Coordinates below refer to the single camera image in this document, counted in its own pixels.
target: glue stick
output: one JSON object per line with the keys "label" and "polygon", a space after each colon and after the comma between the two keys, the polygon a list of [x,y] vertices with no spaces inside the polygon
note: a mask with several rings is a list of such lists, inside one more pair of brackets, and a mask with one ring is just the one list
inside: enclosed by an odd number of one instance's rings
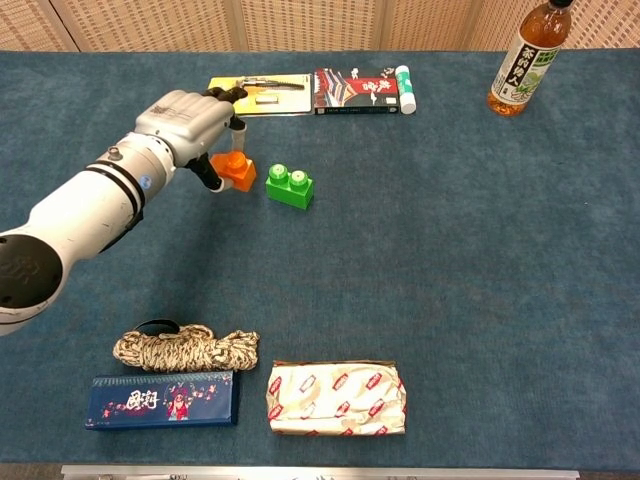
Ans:
{"label": "glue stick", "polygon": [[413,86],[409,77],[409,67],[400,65],[396,68],[396,80],[400,93],[400,111],[405,114],[416,111],[416,97],[413,95]]}

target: bottle cap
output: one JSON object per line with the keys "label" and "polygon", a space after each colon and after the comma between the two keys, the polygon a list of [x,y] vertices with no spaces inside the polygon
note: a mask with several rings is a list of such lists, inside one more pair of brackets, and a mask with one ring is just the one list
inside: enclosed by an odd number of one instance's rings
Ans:
{"label": "bottle cap", "polygon": [[556,7],[565,8],[571,5],[573,0],[549,0],[549,2],[551,2],[551,4],[555,5]]}
{"label": "bottle cap", "polygon": [[405,115],[409,115],[416,111],[416,97],[411,92],[400,95],[400,111]]}

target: white wrapper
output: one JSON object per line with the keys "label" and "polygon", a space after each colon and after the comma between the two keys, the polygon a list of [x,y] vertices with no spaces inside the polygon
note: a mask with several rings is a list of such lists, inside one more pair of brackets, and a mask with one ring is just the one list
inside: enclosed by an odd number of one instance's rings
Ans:
{"label": "white wrapper", "polygon": [[393,363],[275,362],[267,418],[281,434],[402,434],[406,397]]}

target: rope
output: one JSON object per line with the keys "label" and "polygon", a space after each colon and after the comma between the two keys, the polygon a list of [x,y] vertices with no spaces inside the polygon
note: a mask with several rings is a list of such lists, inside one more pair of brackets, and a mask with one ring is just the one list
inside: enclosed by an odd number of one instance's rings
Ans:
{"label": "rope", "polygon": [[236,330],[216,339],[204,325],[185,325],[179,333],[126,332],[113,347],[124,364],[155,372],[251,370],[258,363],[260,335]]}

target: blue rectangular box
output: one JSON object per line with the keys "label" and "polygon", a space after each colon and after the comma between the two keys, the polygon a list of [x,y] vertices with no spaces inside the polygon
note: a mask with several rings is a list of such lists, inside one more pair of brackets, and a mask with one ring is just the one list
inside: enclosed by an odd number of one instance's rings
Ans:
{"label": "blue rectangular box", "polygon": [[88,430],[235,425],[238,379],[233,371],[98,376]]}

